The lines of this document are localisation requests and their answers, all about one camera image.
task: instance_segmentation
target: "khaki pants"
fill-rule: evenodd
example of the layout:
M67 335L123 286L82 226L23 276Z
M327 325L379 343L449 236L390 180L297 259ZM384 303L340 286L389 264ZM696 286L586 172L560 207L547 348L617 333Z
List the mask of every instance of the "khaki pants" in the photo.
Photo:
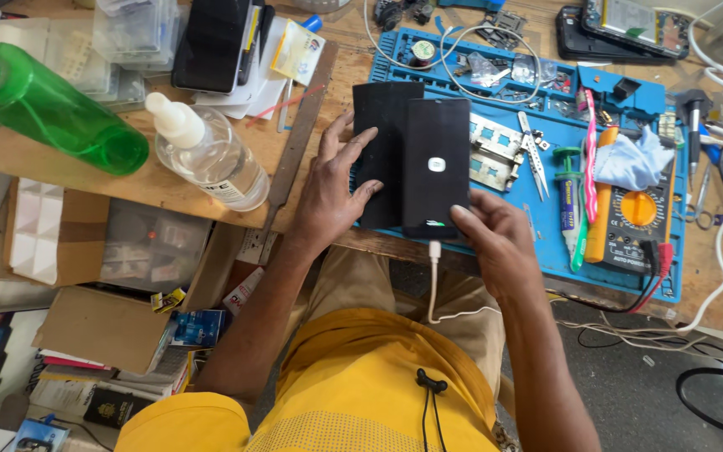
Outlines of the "khaki pants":
M396 313L396 304L402 306L402 303L418 307L418 314L408 317L414 317L413 320L442 334L467 353L485 375L494 397L498 397L505 342L501 314L484 310L473 315L448 318L439 324L428 324L427 300L417 300L406 293L393 291L388 257L332 246L308 300L303 321L355 307ZM480 278L450 271L440 273L434 318L476 311L485 305L499 309Z

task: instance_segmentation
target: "hand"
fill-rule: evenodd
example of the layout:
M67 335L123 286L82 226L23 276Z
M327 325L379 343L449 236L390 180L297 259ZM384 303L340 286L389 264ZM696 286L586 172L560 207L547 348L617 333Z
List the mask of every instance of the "hand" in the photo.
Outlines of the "hand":
M499 303L545 298L526 214L484 190L471 190L470 203L451 208L451 219L476 251L487 292Z
M320 139L320 150L312 161L295 219L286 237L311 258L336 241L362 216L369 198L384 187L378 180L364 182L351 195L348 190L350 166L378 128L368 128L348 143L340 143L340 133L353 124L354 112L344 113L326 128Z

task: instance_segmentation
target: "wooden workbench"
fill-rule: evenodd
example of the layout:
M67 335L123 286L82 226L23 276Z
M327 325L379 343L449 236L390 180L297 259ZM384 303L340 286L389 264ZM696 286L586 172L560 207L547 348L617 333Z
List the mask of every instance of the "wooden workbench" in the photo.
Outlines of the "wooden workbench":
M288 1L269 0L276 6L276 14L303 20L311 15L297 9ZM369 0L370 16L372 3ZM541 56L559 59L556 44L556 26L554 19L563 5L577 2L564 0L526 0L510 1L505 7L528 19L524 30L526 42ZM292 193L287 205L278 213L273 229L286 231L296 209L300 190L308 172L308 161L316 155L316 147L320 132L331 123L333 118L352 106L351 87L367 82L372 63L374 48L367 39L364 22L362 0L352 0L349 5L323 15L324 26L320 35L335 40L340 45L340 54L336 60L328 92L323 102L316 127L308 144L306 158L300 165ZM8 3L4 10L21 13L30 17L49 18L87 18L92 16L90 10L82 9L72 0L15 0ZM435 14L440 15L446 26L470 26L479 23L483 17L482 10L466 8L440 8ZM415 23L407 26L419 28ZM433 21L425 26L425 30L436 32ZM474 42L483 43L475 34L468 35ZM707 92L719 92L718 86L703 80L701 69L704 67L694 58L677 63L675 66L644 67L637 65L613 64L604 70L616 72L629 77L656 80L673 91L679 91L699 85ZM154 87L164 92L172 100L191 102L190 93L169 86ZM287 123L292 124L296 109L290 108ZM155 129L152 118L146 111L124 113L131 125L145 134L150 143L154 142ZM277 113L270 121L258 121L251 128L246 128L246 120L233 121L242 139L252 149L267 173L274 177L287 132L276 133ZM701 159L702 169L707 159ZM697 182L701 179L701 170L697 174ZM91 191L110 195L126 200L146 203L174 211L186 212L191 215L203 216L218 221L235 223L247 227L259 228L267 214L266 204L250 212L234 212L215 202L208 195L198 190L193 184L186 182L166 169L157 159L154 150L146 164L135 174L115 177L89 167L59 151L37 142L26 139L7 128L0 129L0 172L8 175L26 177L41 182L49 182L78 190ZM714 213L723 213L723 189L720 187L718 172L711 180L710 195L705 208ZM699 304L705 296L713 291L721 282L718 262L714 257L713 241L718 228L701 231L695 224L688 225L685 245L685 265L682 284L682 301L677 304L654 301L641 312L660 318L668 318L677 322L690 322ZM375 231L351 229L337 242L350 248L376 252L396 259L413 262L427 262L426 246L415 242L397 239ZM444 253L441 265L463 272L478 272L474 258L455 252ZM578 285L572 282L548 277L546 287L562 293L576 294L602 303L629 303L634 295L597 286ZM723 294L709 307L702 326L723 331Z

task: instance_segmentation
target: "white bottle cap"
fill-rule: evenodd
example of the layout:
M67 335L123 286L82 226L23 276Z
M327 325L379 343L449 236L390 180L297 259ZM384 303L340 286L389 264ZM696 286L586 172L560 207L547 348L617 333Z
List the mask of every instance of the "white bottle cap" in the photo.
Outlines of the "white bottle cap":
M172 102L159 92L147 95L147 111L155 116L155 129L172 146L189 149L203 140L206 125L195 110L182 102Z

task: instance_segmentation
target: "blue silicone repair mat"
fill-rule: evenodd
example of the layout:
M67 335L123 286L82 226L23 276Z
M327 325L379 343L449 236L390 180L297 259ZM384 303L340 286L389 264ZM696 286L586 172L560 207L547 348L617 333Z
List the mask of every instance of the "blue silicone repair mat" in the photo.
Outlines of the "blue silicone repair mat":
M438 47L440 36L424 31L412 30L402 27L399 31L390 31L383 33L379 46L388 55L404 64L408 64L412 58L411 46L415 41L426 39L431 41ZM453 39L448 38L444 44L447 51L453 44ZM511 65L515 57L515 53L503 51L492 46L484 46L472 44L463 41L457 46L456 51L447 57L448 67L453 69L459 67L456 64L456 52L467 55L477 51L487 59L505 59ZM549 187L550 199L545 202L540 201L537 193L531 169L526 161L520 165L518 169L519 179L514 183L513 189L509 193L501 193L492 190L477 182L471 181L471 187L489 190L492 193L502 196L505 200L514 204L518 208L527 210L534 228L536 230L537 240L534 242L534 248L537 252L537 259L540 262L542 271L549 276L562 277L575 282L589 283L600 285L614 290L622 290L629 293L639 294L640 290L648 281L648 277L637 273L628 273L616 271L607 266L598 266L585 263L581 269L574 273L569 268L569 254L560 232L560 213L559 213L559 190L557 183L554 181L554 173L562 170L561 162L552 156L552 150L559 146L580 146L582 139L587 133L587 123L576 119L577 114L571 112L566 107L575 105L574 92L580 82L577 67L566 64L557 64L557 71L567 74L570 80L570 93L563 92L557 88L541 88L537 93L537 103L534 108L527 108L527 104L508 105L501 104L489 100L472 99L472 112L479 116L495 121L502 126L513 128L520 131L520 125L517 119L518 111L525 111L528 116L529 125L532 128L538 128L544 132L543 139L547 140L551 147L546 151L538 148L543 166L546 173L546 182ZM622 78L611 72L603 72L597 69L588 69L587 75L590 76L588 87L597 85L599 81L607 82L612 78ZM583 79L587 78L586 73L582 72ZM458 77L459 83L465 88L473 92L479 92L487 96L501 96L511 91L532 92L533 85L520 83L510 80L509 76L501 79L500 85L491 88L474 85L470 81L470 74L464 74ZM426 98L446 98L459 97L459 91L456 86L448 79L447 72L441 64L433 67L428 71L415 71L403 67L397 67L390 64L389 61L376 54L370 71L369 82L383 81L422 81L425 87ZM601 106L608 111L613 118L617 119L621 127L638 128L638 125L650 122L650 126L656 131L657 118L666 109L664 101L664 88L662 85L653 84L651 82L643 83L643 87L636 92L640 96L633 96L620 105L623 108L617 108L607 102L599 105L599 98L608 100L610 94L603 93L596 99L597 107ZM664 300L669 303L677 303L680 297L680 287L682 278L682 254L685 245L685 179L681 176L686 174L687 159L685 158L684 148L677 150L677 165L675 168L674 182L674 203L672 205L672 221L670 229L670 242L674 247L674 262L669 276L665 279L660 289L655 293L655 298ZM574 167L578 166L578 161L574 162ZM354 172L351 174L351 188L355 188ZM400 229L382 229L381 232L391 234L393 236L402 236ZM443 247L449 250L473 254L473 251L464 244L443 244Z

